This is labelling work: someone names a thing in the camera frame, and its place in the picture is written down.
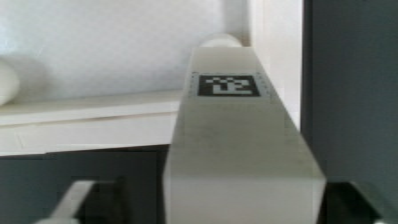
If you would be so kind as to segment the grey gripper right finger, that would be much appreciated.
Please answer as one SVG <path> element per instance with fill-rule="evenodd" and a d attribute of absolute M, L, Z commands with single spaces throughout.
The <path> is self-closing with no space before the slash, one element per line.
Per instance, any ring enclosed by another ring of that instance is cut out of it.
<path fill-rule="evenodd" d="M 351 182 L 328 182 L 321 199 L 321 224 L 390 224 Z"/>

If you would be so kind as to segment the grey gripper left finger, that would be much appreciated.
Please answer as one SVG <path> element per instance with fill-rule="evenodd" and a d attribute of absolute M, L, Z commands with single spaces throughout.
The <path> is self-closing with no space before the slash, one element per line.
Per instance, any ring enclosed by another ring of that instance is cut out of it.
<path fill-rule="evenodd" d="M 116 182 L 72 182 L 49 216 L 31 224 L 124 224 Z"/>

